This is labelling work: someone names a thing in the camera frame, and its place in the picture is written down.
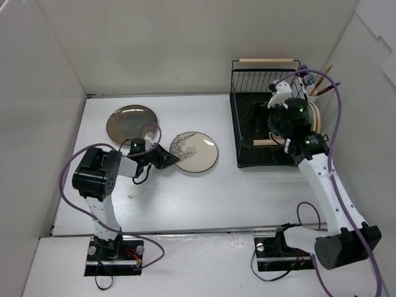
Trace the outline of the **cream and yellow plate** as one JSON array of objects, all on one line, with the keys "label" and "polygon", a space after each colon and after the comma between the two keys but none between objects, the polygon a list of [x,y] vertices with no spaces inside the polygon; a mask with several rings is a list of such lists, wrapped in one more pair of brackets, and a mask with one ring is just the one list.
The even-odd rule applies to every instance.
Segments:
[{"label": "cream and yellow plate", "polygon": [[314,132],[320,134],[321,127],[322,127],[321,114],[320,114],[318,107],[314,103],[311,103],[311,105],[312,105],[312,111],[313,111],[313,115],[314,115],[314,120],[313,120]]}]

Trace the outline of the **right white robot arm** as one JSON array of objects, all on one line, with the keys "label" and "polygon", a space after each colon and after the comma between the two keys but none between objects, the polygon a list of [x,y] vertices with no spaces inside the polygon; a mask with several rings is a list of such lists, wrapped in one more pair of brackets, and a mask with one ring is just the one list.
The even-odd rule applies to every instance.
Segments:
[{"label": "right white robot arm", "polygon": [[319,130],[315,104],[287,98],[281,104],[255,103],[246,125],[256,132],[283,140],[289,155],[306,177],[324,213],[326,231],[302,224],[282,227],[273,246],[281,255],[294,249],[312,254],[327,270],[366,260],[382,238],[378,226],[370,226],[353,206],[334,167],[327,138]]}]

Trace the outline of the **blue-grey ceramic plate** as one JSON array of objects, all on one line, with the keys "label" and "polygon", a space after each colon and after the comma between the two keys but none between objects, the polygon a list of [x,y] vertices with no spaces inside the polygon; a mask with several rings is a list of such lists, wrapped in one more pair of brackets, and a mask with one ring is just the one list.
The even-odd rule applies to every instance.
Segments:
[{"label": "blue-grey ceramic plate", "polygon": [[309,101],[306,102],[307,106],[306,106],[306,111],[305,111],[305,115],[306,115],[306,120],[312,124],[312,109],[311,109],[311,104]]}]

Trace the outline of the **pale green plate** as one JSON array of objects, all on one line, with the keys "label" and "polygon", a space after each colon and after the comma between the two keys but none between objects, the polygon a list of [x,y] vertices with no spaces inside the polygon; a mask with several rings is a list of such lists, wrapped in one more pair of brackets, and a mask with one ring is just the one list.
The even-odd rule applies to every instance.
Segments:
[{"label": "pale green plate", "polygon": [[313,120],[314,120],[314,115],[313,115],[313,111],[312,111],[312,124],[311,124],[311,126],[312,126],[312,130],[314,131]]}]

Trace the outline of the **black striped plate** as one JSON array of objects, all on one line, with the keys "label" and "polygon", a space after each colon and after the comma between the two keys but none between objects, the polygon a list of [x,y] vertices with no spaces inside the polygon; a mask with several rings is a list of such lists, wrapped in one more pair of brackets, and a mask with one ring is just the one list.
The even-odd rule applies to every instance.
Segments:
[{"label": "black striped plate", "polygon": [[269,139],[275,141],[275,140],[278,140],[279,137],[276,135],[276,133],[269,132]]}]

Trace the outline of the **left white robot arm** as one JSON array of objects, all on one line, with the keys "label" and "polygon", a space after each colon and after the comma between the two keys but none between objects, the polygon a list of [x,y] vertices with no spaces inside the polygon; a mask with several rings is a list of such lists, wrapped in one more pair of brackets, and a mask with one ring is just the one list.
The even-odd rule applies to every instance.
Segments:
[{"label": "left white robot arm", "polygon": [[72,186],[86,201],[94,219],[94,245],[98,256],[116,260],[123,254],[123,236],[119,234],[119,225],[112,201],[118,176],[132,179],[135,185],[137,178],[151,167],[158,170],[167,168],[180,158],[166,151],[161,145],[154,144],[149,138],[128,139],[129,153],[120,151],[108,152],[94,147],[83,155],[72,177]]}]

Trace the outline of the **brown speckled plate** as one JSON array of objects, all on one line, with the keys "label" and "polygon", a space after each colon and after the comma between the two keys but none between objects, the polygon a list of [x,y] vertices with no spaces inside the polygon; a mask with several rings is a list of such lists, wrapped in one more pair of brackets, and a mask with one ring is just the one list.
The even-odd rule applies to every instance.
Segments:
[{"label": "brown speckled plate", "polygon": [[158,118],[144,105],[126,105],[114,111],[107,120],[106,133],[117,144],[124,140],[143,138],[146,133],[156,133]]}]

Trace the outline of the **cream tree pattern plate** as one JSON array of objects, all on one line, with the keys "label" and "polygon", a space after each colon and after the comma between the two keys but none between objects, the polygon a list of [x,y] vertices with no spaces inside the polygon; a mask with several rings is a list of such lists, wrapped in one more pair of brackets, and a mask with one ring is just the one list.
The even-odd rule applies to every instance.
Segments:
[{"label": "cream tree pattern plate", "polygon": [[177,135],[170,144],[170,153],[179,158],[176,166],[187,173],[203,173],[217,162],[219,152],[214,140],[201,132]]}]

